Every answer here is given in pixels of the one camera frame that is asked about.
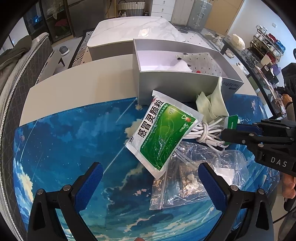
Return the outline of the person right hand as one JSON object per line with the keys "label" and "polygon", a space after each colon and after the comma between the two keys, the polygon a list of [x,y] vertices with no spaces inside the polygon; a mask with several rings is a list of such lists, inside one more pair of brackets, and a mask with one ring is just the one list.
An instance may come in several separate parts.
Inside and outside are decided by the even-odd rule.
{"label": "person right hand", "polygon": [[295,198],[295,177],[286,173],[282,174],[282,195],[284,198]]}

